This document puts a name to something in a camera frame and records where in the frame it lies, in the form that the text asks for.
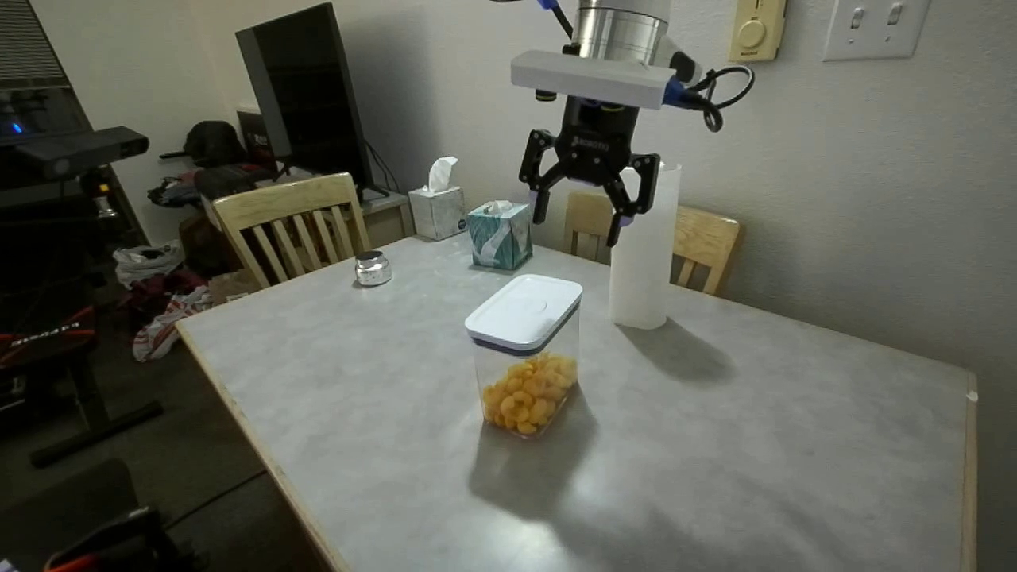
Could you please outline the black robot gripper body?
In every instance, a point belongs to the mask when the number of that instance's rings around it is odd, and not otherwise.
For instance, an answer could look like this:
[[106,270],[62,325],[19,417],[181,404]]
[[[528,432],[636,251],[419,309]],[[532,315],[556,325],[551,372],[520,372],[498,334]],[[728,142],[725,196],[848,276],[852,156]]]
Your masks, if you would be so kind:
[[613,178],[632,156],[636,108],[569,99],[556,137],[564,178]]

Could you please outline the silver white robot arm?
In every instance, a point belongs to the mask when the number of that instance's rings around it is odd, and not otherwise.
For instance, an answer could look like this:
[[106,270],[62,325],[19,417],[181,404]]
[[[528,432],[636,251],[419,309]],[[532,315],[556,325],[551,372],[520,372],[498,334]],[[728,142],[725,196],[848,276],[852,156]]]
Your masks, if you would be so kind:
[[539,102],[564,99],[561,128],[531,129],[516,178],[536,193],[532,220],[546,217],[550,187],[561,178],[599,187],[613,202],[608,246],[647,212],[656,156],[636,153],[643,108],[659,108],[669,69],[656,67],[669,0],[578,0],[561,51],[525,51],[512,83]]

